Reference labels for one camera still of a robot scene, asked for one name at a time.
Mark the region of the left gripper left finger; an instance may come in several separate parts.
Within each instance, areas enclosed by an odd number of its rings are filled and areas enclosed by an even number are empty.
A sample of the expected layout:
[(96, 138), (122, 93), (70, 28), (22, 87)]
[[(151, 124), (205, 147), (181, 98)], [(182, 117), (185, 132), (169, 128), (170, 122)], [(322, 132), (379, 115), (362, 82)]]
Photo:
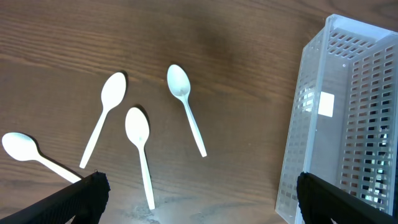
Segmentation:
[(1, 219), (1, 223), (98, 223), (109, 200), (106, 174), (91, 175)]

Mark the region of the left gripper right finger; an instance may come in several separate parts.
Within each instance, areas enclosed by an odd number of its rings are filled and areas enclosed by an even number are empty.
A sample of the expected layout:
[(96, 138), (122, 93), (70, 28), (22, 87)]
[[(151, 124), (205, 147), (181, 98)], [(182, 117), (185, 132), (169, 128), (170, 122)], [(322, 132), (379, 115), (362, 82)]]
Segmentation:
[(397, 219), (309, 173), (297, 178), (298, 206), (306, 224), (396, 224)]

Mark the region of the white plastic spoon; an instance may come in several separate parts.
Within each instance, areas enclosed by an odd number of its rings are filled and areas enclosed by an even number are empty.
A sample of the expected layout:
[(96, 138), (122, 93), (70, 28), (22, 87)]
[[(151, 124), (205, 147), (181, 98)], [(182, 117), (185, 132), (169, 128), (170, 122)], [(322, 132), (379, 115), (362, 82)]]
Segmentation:
[(5, 151), (17, 161), (38, 161), (71, 183), (81, 180), (81, 177), (42, 156), (35, 141), (26, 134), (6, 133), (1, 142)]
[(80, 161), (80, 168), (84, 169), (86, 167), (100, 136), (107, 114), (111, 109), (115, 108), (122, 102), (126, 89), (127, 81), (122, 72), (114, 73), (105, 82), (101, 91), (103, 111), (86, 145), (85, 151)]
[(173, 64), (167, 70), (167, 84), (171, 94), (173, 94), (174, 97), (183, 103), (194, 140), (198, 146), (198, 150), (202, 157), (206, 157), (207, 152), (203, 143), (203, 139), (188, 104), (191, 86), (187, 74), (180, 66)]
[(150, 129), (145, 114), (138, 107), (132, 107), (127, 112), (125, 129), (128, 139), (133, 143), (133, 145), (137, 147), (139, 151), (142, 179), (144, 184), (144, 190), (146, 193), (146, 199), (149, 209), (153, 210), (155, 209), (154, 194), (144, 149), (145, 144), (149, 138)]

